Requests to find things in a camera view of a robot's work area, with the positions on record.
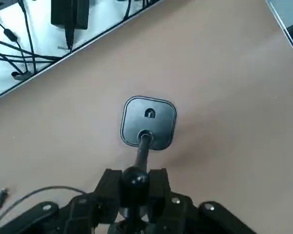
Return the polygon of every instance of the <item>wooden table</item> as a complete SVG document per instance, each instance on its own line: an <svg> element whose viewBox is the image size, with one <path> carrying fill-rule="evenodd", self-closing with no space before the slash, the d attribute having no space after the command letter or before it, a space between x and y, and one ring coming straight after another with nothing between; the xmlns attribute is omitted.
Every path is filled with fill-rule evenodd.
<svg viewBox="0 0 293 234"><path fill-rule="evenodd" d="M136 148L124 103L173 102L174 140L151 152L174 191L216 200L258 233L293 233L293 49L263 0L167 0L0 99L6 206L47 185L93 191ZM75 194L40 194L66 204Z"/></svg>

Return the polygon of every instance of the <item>cable plug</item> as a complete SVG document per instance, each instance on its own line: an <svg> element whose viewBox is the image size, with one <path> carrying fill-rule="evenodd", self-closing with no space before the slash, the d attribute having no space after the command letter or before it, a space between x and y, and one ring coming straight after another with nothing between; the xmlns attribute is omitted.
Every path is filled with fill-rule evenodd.
<svg viewBox="0 0 293 234"><path fill-rule="evenodd" d="M25 8L25 4L24 4L24 0L19 0L19 5L21 7L21 10L26 13L26 8Z"/></svg>
<svg viewBox="0 0 293 234"><path fill-rule="evenodd" d="M6 35L7 38L9 38L10 41L12 42L17 42L18 37L10 30L10 29L5 29L3 33Z"/></svg>
<svg viewBox="0 0 293 234"><path fill-rule="evenodd" d="M7 188L0 190L0 210L3 207L3 204L5 203L8 196L9 196L9 193Z"/></svg>

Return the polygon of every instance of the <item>black power brick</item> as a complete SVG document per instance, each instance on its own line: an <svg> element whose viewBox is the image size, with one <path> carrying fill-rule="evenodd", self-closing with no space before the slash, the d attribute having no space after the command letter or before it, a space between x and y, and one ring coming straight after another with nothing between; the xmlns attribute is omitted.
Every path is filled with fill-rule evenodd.
<svg viewBox="0 0 293 234"><path fill-rule="evenodd" d="M67 48L72 51L75 29L87 29L89 0L51 0L51 24L65 29Z"/></svg>
<svg viewBox="0 0 293 234"><path fill-rule="evenodd" d="M2 10L8 6L11 6L15 3L18 3L18 0L0 0L0 10Z"/></svg>

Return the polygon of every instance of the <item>black joystick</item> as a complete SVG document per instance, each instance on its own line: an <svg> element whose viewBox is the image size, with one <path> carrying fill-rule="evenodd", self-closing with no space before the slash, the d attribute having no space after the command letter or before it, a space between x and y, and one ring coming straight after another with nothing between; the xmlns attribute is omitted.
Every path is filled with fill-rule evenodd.
<svg viewBox="0 0 293 234"><path fill-rule="evenodd" d="M146 223L141 218L147 212L147 198L149 176L147 173L147 156L152 142L151 134L142 134L137 152L135 164L127 168L121 178L121 209L120 214L125 218L119 224L124 230L132 230L134 233L144 230Z"/></svg>

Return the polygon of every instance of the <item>square black base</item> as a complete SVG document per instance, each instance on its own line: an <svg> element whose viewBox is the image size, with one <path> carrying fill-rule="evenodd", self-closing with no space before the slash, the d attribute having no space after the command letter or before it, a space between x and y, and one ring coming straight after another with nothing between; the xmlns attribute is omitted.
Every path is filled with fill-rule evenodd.
<svg viewBox="0 0 293 234"><path fill-rule="evenodd" d="M141 132L151 132L151 150L166 149L172 142L176 108L168 101L135 96L124 108L121 137L130 146L138 147Z"/></svg>

